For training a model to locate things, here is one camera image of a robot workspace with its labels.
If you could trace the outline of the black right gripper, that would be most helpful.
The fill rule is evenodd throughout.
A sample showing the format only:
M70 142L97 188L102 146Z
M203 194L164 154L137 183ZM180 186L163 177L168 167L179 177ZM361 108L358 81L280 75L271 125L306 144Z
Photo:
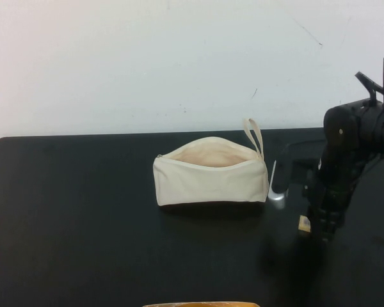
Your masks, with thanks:
M308 183L307 217L312 235L331 242L342 228L357 183L368 163L376 157L367 150L324 150Z

